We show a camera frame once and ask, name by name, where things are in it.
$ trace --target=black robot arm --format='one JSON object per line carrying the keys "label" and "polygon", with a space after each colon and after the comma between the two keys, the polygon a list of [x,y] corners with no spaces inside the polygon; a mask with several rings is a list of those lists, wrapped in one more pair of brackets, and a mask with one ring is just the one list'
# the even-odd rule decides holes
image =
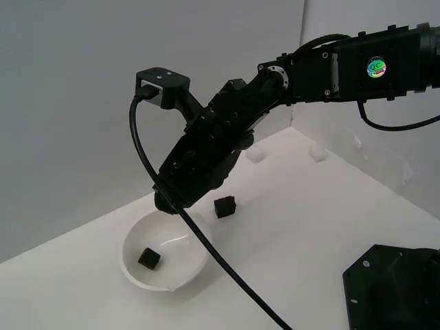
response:
{"label": "black robot arm", "polygon": [[[413,125],[386,127],[372,123],[364,111],[364,103],[370,99],[394,100],[408,91],[440,86],[440,28],[427,23],[413,30],[394,25],[374,34],[360,32],[355,38],[324,36],[293,54],[259,64],[258,74],[249,84],[242,79],[229,80],[207,107],[197,102],[189,86],[189,78],[163,68],[136,76],[138,100],[177,109],[187,121],[184,136],[158,174],[175,203],[184,208],[222,185],[240,152],[252,145],[252,129],[279,105],[357,101],[367,124],[388,131],[440,120],[439,116]],[[155,203],[160,210],[175,212],[158,192]]]}

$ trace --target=black cube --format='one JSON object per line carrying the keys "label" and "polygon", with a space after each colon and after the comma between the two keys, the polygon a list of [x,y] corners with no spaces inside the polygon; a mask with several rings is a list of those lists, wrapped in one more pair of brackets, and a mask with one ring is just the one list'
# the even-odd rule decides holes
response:
{"label": "black cube", "polygon": [[215,214],[219,219],[233,215],[236,208],[234,196],[227,196],[214,201]]}
{"label": "black cube", "polygon": [[148,247],[140,255],[138,263],[147,267],[149,270],[154,270],[159,263],[159,260],[160,254]]}

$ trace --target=sticker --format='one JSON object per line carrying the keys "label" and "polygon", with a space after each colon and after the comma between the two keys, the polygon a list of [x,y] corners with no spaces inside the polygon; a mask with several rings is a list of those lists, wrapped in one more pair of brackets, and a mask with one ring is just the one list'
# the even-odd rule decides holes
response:
{"label": "sticker", "polygon": [[382,57],[373,57],[368,62],[366,72],[371,78],[382,77],[386,72],[386,64]]}

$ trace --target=black cable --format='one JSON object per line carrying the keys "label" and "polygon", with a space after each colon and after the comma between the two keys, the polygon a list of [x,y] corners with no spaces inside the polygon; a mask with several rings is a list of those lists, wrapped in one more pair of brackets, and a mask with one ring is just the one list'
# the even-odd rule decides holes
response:
{"label": "black cable", "polygon": [[431,119],[424,120],[422,122],[416,122],[414,124],[404,125],[404,126],[382,126],[372,122],[368,119],[365,113],[365,107],[363,101],[357,102],[357,107],[359,108],[360,117],[365,121],[367,125],[373,127],[374,129],[378,129],[380,131],[388,131],[388,132],[402,132],[402,131],[410,131],[412,129],[419,129],[420,127],[428,126],[434,122],[438,122],[440,120],[440,115],[433,117]]}
{"label": "black cable", "polygon": [[167,188],[165,185],[162,184],[161,180],[159,179],[157,173],[154,171],[154,168],[151,166],[151,163],[149,162],[147,156],[145,155],[144,149],[142,148],[141,141],[139,139],[138,135],[138,128],[136,125],[136,109],[138,107],[139,102],[144,99],[140,96],[135,96],[133,101],[130,105],[130,131],[131,131],[131,137],[133,139],[133,143],[135,145],[137,154],[139,155],[139,158],[144,165],[147,173],[151,176],[151,179],[154,181],[157,190],[164,196],[164,198],[167,200],[167,202],[175,209],[177,214],[179,214],[182,219],[186,222],[188,227],[194,232],[195,236],[200,240],[200,242],[203,244],[203,246],[207,249],[207,251],[212,255],[212,257],[215,259],[216,262],[219,263],[219,265],[225,270],[226,273],[229,274],[229,276],[235,281],[236,284],[239,285],[241,289],[245,293],[248,294],[248,296],[257,303],[258,306],[261,307],[261,309],[268,315],[270,318],[276,322],[277,325],[281,327],[281,329],[284,330],[292,330],[292,328],[282,319],[280,318],[270,307],[269,305],[248,285],[246,282],[234,271],[234,269],[229,266],[229,264],[223,259],[223,257],[218,253],[218,251],[215,249],[215,247],[209,242],[209,240],[206,238],[206,236],[203,234],[203,232],[197,227],[195,222],[191,219],[191,217],[186,213],[186,211],[179,206],[177,203],[173,201],[173,198],[170,198],[167,192]]}
{"label": "black cable", "polygon": [[297,61],[300,57],[304,56],[304,54],[311,51],[313,48],[317,46],[321,46],[325,43],[331,43],[334,41],[350,39],[350,38],[351,37],[347,36],[346,34],[328,34],[326,36],[320,36],[319,38],[311,40],[308,43],[305,43],[304,45],[299,47],[294,53],[290,54],[290,56],[293,61]]}

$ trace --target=gray wall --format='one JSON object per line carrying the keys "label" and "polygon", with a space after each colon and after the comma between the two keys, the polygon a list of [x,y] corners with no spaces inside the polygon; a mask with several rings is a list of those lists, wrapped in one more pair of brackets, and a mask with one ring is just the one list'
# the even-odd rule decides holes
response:
{"label": "gray wall", "polygon": [[[438,26],[439,13],[438,0],[306,0],[302,42],[328,33],[377,32],[391,24]],[[440,89],[429,89],[393,102],[368,101],[366,109],[379,123],[401,125],[439,115],[439,103]],[[440,217],[439,123],[409,132],[380,132],[363,123],[355,103],[346,103],[297,104],[292,126]]]}
{"label": "gray wall", "polygon": [[[230,78],[296,49],[303,0],[5,0],[0,5],[0,262],[151,192],[131,145],[135,73],[189,76],[202,104]],[[176,111],[142,105],[159,166]],[[290,125],[273,111],[264,138]]]}

